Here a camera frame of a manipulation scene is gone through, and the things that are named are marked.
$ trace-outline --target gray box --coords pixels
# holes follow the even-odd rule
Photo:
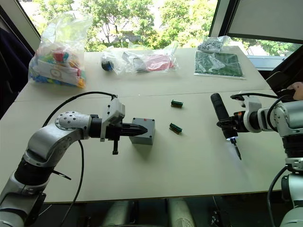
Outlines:
[[[152,145],[155,135],[155,120],[147,118],[133,118],[133,124],[142,125],[147,128],[147,133],[139,136],[130,136],[129,139],[135,144]]]

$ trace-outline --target green mat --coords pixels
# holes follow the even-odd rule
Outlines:
[[[229,53],[204,53],[196,51],[195,73],[242,77],[238,56]]]

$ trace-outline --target plastic bag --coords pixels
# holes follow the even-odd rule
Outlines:
[[[203,52],[219,53],[222,46],[230,42],[230,40],[231,38],[227,35],[220,37],[205,37],[197,48]]]
[[[244,79],[238,56],[229,53],[196,51],[194,75]]]
[[[129,42],[125,51],[114,47],[106,48],[102,53],[101,65],[103,69],[113,70],[117,75],[173,70],[178,68],[174,55],[177,47],[176,41],[161,50],[151,50],[146,46]]]
[[[28,78],[40,83],[85,87],[84,46],[92,17],[78,11],[58,15],[41,35]]]

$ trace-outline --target small green component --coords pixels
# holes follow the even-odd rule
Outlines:
[[[182,129],[173,123],[170,123],[169,129],[172,130],[173,132],[175,132],[176,134],[179,134],[180,132],[182,132]]]
[[[182,108],[183,102],[177,102],[177,101],[172,100],[172,101],[171,101],[171,106],[172,106],[172,107]]]

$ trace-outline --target black cable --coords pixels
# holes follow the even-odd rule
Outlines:
[[[271,211],[271,205],[270,205],[270,195],[273,191],[273,188],[277,182],[277,180],[279,179],[279,177],[285,172],[285,170],[287,170],[287,167],[284,166],[280,172],[275,176],[273,182],[271,183],[268,193],[267,193],[267,208],[268,208],[268,212],[269,212],[269,216],[270,216],[270,221],[271,221],[271,225],[272,227],[275,227],[275,222],[274,222],[274,217],[273,217],[273,213]]]
[[[46,119],[46,121],[44,122],[44,124],[43,124],[42,127],[45,127],[45,126],[48,124],[48,122],[50,121],[50,119],[52,118],[52,116],[54,116],[54,114],[55,114],[61,107],[63,107],[63,106],[66,105],[67,103],[71,102],[72,100],[75,100],[75,99],[78,98],[78,97],[85,96],[85,95],[90,95],[90,94],[102,94],[102,95],[106,95],[106,96],[111,96],[111,97],[112,97],[112,100],[113,100],[114,98],[117,98],[116,95],[113,95],[113,94],[110,94],[110,93],[106,93],[106,92],[101,92],[101,91],[90,91],[90,92],[85,92],[85,93],[82,93],[82,94],[73,96],[73,97],[67,99],[65,102],[61,103],[57,108],[55,108],[54,111],[52,111],[52,113],[48,116],[48,118]]]
[[[60,227],[63,225],[63,223],[65,222],[66,220],[66,217],[68,216],[69,212],[71,211],[71,208],[73,207],[73,205],[75,204],[75,201],[79,195],[79,192],[80,192],[80,189],[81,189],[81,186],[82,186],[82,180],[83,180],[83,173],[84,173],[84,148],[83,148],[83,145],[81,143],[80,140],[78,140],[79,144],[80,144],[80,147],[81,147],[81,156],[82,156],[82,161],[81,161],[81,177],[80,177],[80,182],[79,182],[79,186],[78,186],[78,189],[77,189],[77,192],[76,192],[76,195],[72,201],[72,203],[70,204],[69,208],[67,209],[65,215],[64,215],[64,218],[62,219],[61,221],[61,224],[60,224]]]
[[[267,97],[267,98],[279,98],[278,96],[271,96],[267,94],[262,94],[262,93],[241,93],[241,94],[235,94],[232,95],[232,99],[237,99],[237,96],[262,96],[262,97]]]
[[[270,114],[271,114],[271,112],[273,111],[273,109],[275,108],[275,106],[276,106],[283,98],[285,98],[285,97],[287,97],[287,96],[291,97],[290,95],[284,95],[284,96],[279,97],[279,98],[271,105],[270,109],[269,109],[268,112],[267,112],[266,120],[267,120],[267,122],[268,122],[268,125],[271,127],[272,130],[274,130],[274,131],[276,131],[276,132],[278,132],[278,130],[277,130],[277,129],[273,126],[273,124],[271,123],[271,121],[270,121]]]

